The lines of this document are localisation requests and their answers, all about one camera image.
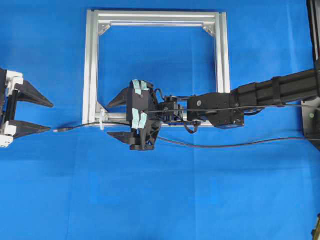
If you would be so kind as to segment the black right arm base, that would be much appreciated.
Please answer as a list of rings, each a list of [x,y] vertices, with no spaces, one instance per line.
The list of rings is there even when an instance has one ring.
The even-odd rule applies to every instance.
[[[320,98],[302,101],[302,122],[305,138],[319,151],[320,150]]]

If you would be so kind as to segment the white-railed left gripper body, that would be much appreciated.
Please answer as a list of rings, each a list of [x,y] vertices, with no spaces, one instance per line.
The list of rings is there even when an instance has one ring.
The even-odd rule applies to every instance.
[[[7,148],[17,133],[17,126],[11,123],[15,119],[17,106],[17,86],[24,83],[23,74],[0,69],[0,147]]]

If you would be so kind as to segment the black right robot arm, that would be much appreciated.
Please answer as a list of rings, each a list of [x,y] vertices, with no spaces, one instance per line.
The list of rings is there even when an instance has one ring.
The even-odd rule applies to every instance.
[[[181,125],[197,132],[205,121],[217,128],[244,125],[245,116],[254,116],[267,107],[285,107],[286,103],[317,98],[320,95],[320,62],[299,73],[277,76],[271,80],[240,86],[230,93],[207,93],[193,96],[162,96],[159,88],[142,80],[132,80],[108,107],[126,106],[129,132],[109,132],[114,139],[133,151],[155,149],[162,124]]]

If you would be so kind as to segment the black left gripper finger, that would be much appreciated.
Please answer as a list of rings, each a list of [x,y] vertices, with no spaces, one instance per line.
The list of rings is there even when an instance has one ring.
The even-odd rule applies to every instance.
[[[14,138],[21,138],[33,134],[40,134],[51,130],[51,128],[47,126],[42,126],[20,120],[12,120],[11,125],[16,127],[16,132],[13,135]]]
[[[48,108],[54,107],[54,105],[27,80],[24,80],[22,84],[16,83],[14,89],[18,91],[18,102],[28,102]]]

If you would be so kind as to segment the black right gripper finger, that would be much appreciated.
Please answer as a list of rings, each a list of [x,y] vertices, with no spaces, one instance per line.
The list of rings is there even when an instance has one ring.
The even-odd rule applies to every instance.
[[[126,106],[129,104],[129,93],[130,93],[130,88],[126,87],[123,90],[120,91],[120,93],[113,99],[111,100],[107,107],[108,108],[114,108],[114,107],[119,107],[119,106]]]
[[[133,132],[107,132],[107,134],[127,145],[135,145],[136,137]]]

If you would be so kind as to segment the taped black right gripper body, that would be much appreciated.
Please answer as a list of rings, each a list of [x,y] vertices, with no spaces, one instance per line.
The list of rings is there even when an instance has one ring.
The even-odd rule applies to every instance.
[[[128,140],[131,150],[155,149],[161,121],[155,113],[158,109],[158,100],[153,87],[151,83],[134,79],[127,89],[126,120],[131,125]]]

